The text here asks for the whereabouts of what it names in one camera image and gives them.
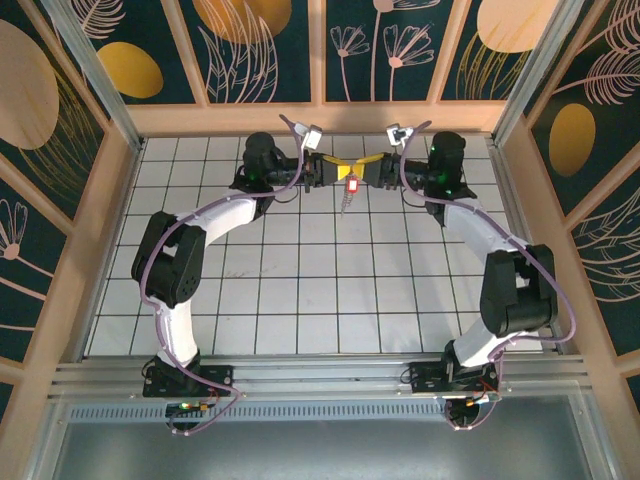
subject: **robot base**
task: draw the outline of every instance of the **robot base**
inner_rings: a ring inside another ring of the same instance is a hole
[[[200,365],[198,358],[187,369],[205,380],[222,385],[233,385],[233,367],[230,365]],[[218,389],[217,392],[220,397],[230,395],[230,392],[222,389]],[[196,382],[155,357],[144,371],[142,396],[145,398],[208,398],[211,396],[211,387]]]
[[[482,392],[499,387],[498,373],[493,363],[463,367],[458,363],[453,340],[445,347],[439,362],[409,364],[409,382],[413,393]]]

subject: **yellow circle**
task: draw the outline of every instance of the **yellow circle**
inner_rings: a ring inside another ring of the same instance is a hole
[[[204,24],[217,36],[234,43],[249,43],[247,4],[256,19],[262,18],[275,37],[289,23],[291,0],[193,0]],[[256,43],[259,38],[252,38]]]
[[[56,74],[31,37],[0,20],[0,138],[14,147],[44,145],[58,123]]]
[[[478,10],[478,36],[496,52],[533,49],[558,0],[483,0]]]
[[[551,126],[551,166],[563,177],[574,175],[589,158],[595,139],[596,121],[589,109],[578,103],[565,106]]]
[[[160,67],[141,48],[126,42],[108,43],[98,50],[98,58],[120,93],[149,98],[162,90]]]

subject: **cable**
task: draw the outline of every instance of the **cable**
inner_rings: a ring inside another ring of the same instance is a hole
[[[296,198],[298,198],[300,196],[300,185],[296,185],[296,194],[293,196],[292,199],[290,200],[285,200],[284,202],[281,200],[278,200],[277,198],[274,198],[273,201],[276,203],[279,203],[281,205],[286,205],[287,203],[291,203],[293,202]]]
[[[289,121],[289,119],[287,117],[285,117],[284,115],[280,115],[280,118],[287,125],[287,127],[289,127],[289,130],[291,131],[291,133],[293,135],[294,141],[296,142],[296,147],[298,149],[298,168],[296,169],[295,175],[293,176],[291,181],[287,185],[285,185],[284,187],[279,188],[278,190],[275,190],[273,192],[241,193],[241,194],[237,194],[237,195],[231,195],[229,197],[220,198],[218,200],[215,200],[215,201],[211,202],[208,205],[205,205],[204,207],[201,207],[201,208],[197,209],[195,212],[187,215],[186,217],[178,220],[176,223],[171,225],[171,227],[169,227],[167,229],[167,231],[160,237],[160,240],[158,240],[158,243],[156,244],[156,246],[154,247],[153,251],[151,252],[151,255],[149,256],[147,264],[145,265],[144,270],[142,272],[142,278],[140,280],[140,298],[142,300],[142,303],[152,307],[154,309],[154,311],[155,311],[156,334],[158,335],[158,341],[160,342],[160,348],[165,352],[167,357],[169,357],[169,360],[171,360],[171,362],[174,364],[174,366],[178,370],[180,370],[180,372],[182,372],[184,375],[194,379],[195,381],[197,381],[197,382],[199,382],[199,383],[201,383],[203,385],[207,385],[209,387],[213,387],[213,388],[216,388],[216,389],[224,390],[224,391],[227,391],[227,392],[230,392],[230,393],[234,394],[233,400],[231,400],[231,402],[229,402],[229,404],[226,407],[221,409],[213,418],[211,418],[210,420],[207,420],[206,422],[202,422],[202,423],[198,424],[197,426],[195,426],[194,428],[192,428],[190,430],[186,430],[184,432],[181,432],[176,428],[172,428],[171,431],[172,431],[172,433],[174,435],[180,435],[180,436],[188,437],[190,435],[194,435],[194,434],[196,434],[198,432],[201,432],[201,431],[205,430],[207,427],[211,426],[215,421],[217,421],[222,415],[224,415],[238,401],[240,396],[242,396],[242,393],[238,389],[236,389],[234,387],[231,387],[231,386],[228,386],[228,385],[223,385],[221,383],[212,382],[210,380],[207,380],[206,378],[203,378],[203,377],[201,377],[199,375],[196,375],[193,372],[190,372],[189,370],[187,370],[178,361],[178,359],[175,357],[175,355],[173,355],[173,353],[171,353],[171,351],[168,349],[167,341],[164,338],[164,333],[162,332],[162,322],[161,322],[162,314],[163,314],[162,304],[161,304],[160,300],[158,300],[156,298],[149,298],[146,295],[147,282],[149,281],[149,273],[151,272],[151,266],[153,265],[153,262],[156,260],[158,254],[162,250],[164,244],[169,239],[169,237],[178,228],[180,228],[185,223],[190,222],[191,220],[199,217],[200,215],[203,215],[204,213],[208,212],[212,208],[217,207],[218,205],[222,205],[223,203],[230,202],[232,200],[275,197],[279,193],[282,193],[282,192],[284,192],[286,190],[289,190],[290,188],[292,188],[296,184],[296,182],[298,181],[298,178],[300,177],[300,174],[302,173],[302,166],[303,166],[303,163],[304,163],[304,146],[302,144],[302,140],[300,139],[300,136],[295,131],[295,124],[293,122]]]
[[[400,196],[402,197],[402,202],[405,205],[409,205],[410,207],[413,207],[413,208],[424,208],[424,205],[414,205],[413,203],[407,202],[407,199],[404,198],[404,192],[406,192],[406,191],[407,191],[407,189],[404,188],[404,187],[402,187],[401,190],[400,190]]]
[[[147,363],[145,363],[142,366],[142,369],[140,369],[140,373],[142,374],[142,378],[147,378],[147,368],[149,367],[149,365],[151,365],[153,363],[154,360],[155,360],[155,357],[152,358],[151,360],[149,360]]]
[[[566,335],[564,335],[562,337],[536,337],[536,336],[533,336],[533,335],[522,335],[522,336],[518,336],[518,337],[513,337],[512,340],[514,340],[514,341],[517,341],[517,340],[537,340],[537,341],[540,341],[540,342],[550,342],[550,343],[564,343],[564,342],[567,342],[567,341],[571,340],[571,338],[573,338],[573,336],[576,333],[576,314],[575,314],[575,311],[573,310],[573,307],[571,306],[571,302],[569,301],[569,298],[567,297],[566,293],[564,292],[562,287],[558,284],[558,282],[555,280],[555,278],[553,278],[553,276],[540,264],[540,262],[538,262],[538,260],[526,250],[526,248],[524,248],[522,245],[520,245],[520,243],[516,242],[512,238],[511,234],[509,234],[507,231],[505,231],[504,228],[502,228],[486,212],[483,212],[482,210],[477,210],[475,207],[473,207],[471,205],[467,205],[466,203],[463,203],[463,202],[457,202],[457,201],[454,201],[454,200],[444,200],[444,199],[441,199],[441,198],[432,198],[432,197],[429,197],[427,195],[422,195],[422,194],[420,194],[420,193],[418,193],[415,190],[410,188],[409,182],[407,181],[407,175],[406,175],[406,173],[404,171],[405,162],[406,162],[406,159],[407,159],[407,153],[409,152],[409,146],[411,145],[411,142],[413,141],[415,136],[419,135],[429,125],[431,125],[431,121],[430,120],[427,120],[426,122],[423,122],[422,124],[418,125],[418,127],[416,127],[413,130],[413,132],[411,133],[411,135],[409,135],[409,137],[407,138],[407,142],[404,145],[404,149],[402,151],[402,155],[400,155],[400,180],[402,181],[402,185],[404,185],[404,187],[407,190],[411,190],[411,193],[413,193],[415,196],[417,196],[421,200],[424,200],[425,202],[437,203],[437,204],[440,204],[440,205],[449,205],[449,206],[453,206],[453,207],[464,208],[465,210],[469,210],[470,212],[472,212],[474,215],[478,215],[485,222],[487,222],[496,231],[496,233],[498,233],[506,242],[508,242],[516,250],[518,250],[518,252],[520,252],[522,254],[522,256],[531,265],[533,265],[536,268],[536,270],[538,270],[540,272],[540,274],[543,276],[543,278],[549,283],[549,285],[551,285],[551,287],[558,294],[558,297],[560,297],[562,299],[562,301],[564,302],[564,304],[567,307],[567,312],[569,313],[569,331],[567,332]],[[510,340],[505,340],[504,342],[502,342],[498,346],[496,346],[493,349],[493,351],[489,354],[489,359],[495,362],[497,356],[500,355],[500,353],[504,350],[504,348],[509,343],[512,343],[512,342]]]

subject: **white tile floor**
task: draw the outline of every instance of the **white tile floor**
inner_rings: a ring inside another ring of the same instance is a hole
[[[425,159],[429,141],[414,142],[411,157]],[[243,142],[147,142],[88,355],[156,352],[151,311],[130,278],[149,216],[219,198]],[[276,143],[295,154],[291,138]],[[389,148],[383,136],[339,135],[325,136],[320,150],[354,159]],[[467,137],[464,169],[487,210],[507,225],[484,137]],[[483,267],[459,238],[403,203],[400,191],[361,186],[344,215],[342,196],[341,185],[302,193],[208,247],[192,307],[203,354],[440,352],[478,318]]]

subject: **decorative wallpaper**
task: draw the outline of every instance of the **decorative wallpaper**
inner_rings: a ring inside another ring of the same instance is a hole
[[[442,100],[506,100],[558,0],[473,0]]]
[[[628,377],[627,384],[629,385],[629,390],[631,390],[633,401],[636,402],[636,407],[640,413],[640,375]]]
[[[0,357],[24,360],[65,241],[0,180]]]
[[[11,398],[11,392],[13,392],[13,385],[0,382],[0,425],[2,424],[2,417],[4,417],[4,412],[9,406],[9,398]]]
[[[532,128],[569,213],[640,141],[640,1],[611,1]]]
[[[126,104],[194,103],[160,0],[67,0]]]
[[[551,74],[553,72],[555,72],[558,64],[560,63],[560,61],[562,60],[562,57],[564,56],[565,52],[567,51],[567,47],[569,47],[569,44],[571,43],[573,38],[576,36],[576,33],[578,32],[578,29],[582,25],[582,22],[584,21],[584,18],[589,13],[589,10],[591,10],[591,7],[593,6],[593,2],[594,2],[594,0],[584,0],[584,3],[582,4],[582,8],[580,9],[580,13],[578,14],[578,18],[576,19],[576,23],[574,23],[573,27],[571,27],[571,30],[569,31],[569,33],[565,37],[564,41],[562,42],[562,45],[560,46],[560,49],[558,50],[558,53],[554,57],[553,62],[551,62],[551,65],[549,65],[549,67],[547,68],[547,71],[545,72],[544,77],[542,77],[542,80],[540,80],[540,83],[538,84],[538,87],[533,92],[533,95],[531,95],[531,98],[529,99],[529,102],[527,103],[527,106],[524,108],[525,116],[529,116],[529,113],[531,112],[531,110],[535,106],[536,102],[538,101],[538,98],[540,97],[540,94],[542,93],[542,91],[547,86],[547,82],[549,81],[549,77],[551,76]]]
[[[452,5],[327,0],[327,101],[426,100]]]
[[[640,169],[572,234],[616,353],[640,349]]]
[[[307,0],[180,0],[211,103],[309,102]]]
[[[0,154],[73,218],[104,132],[16,0],[0,11]]]

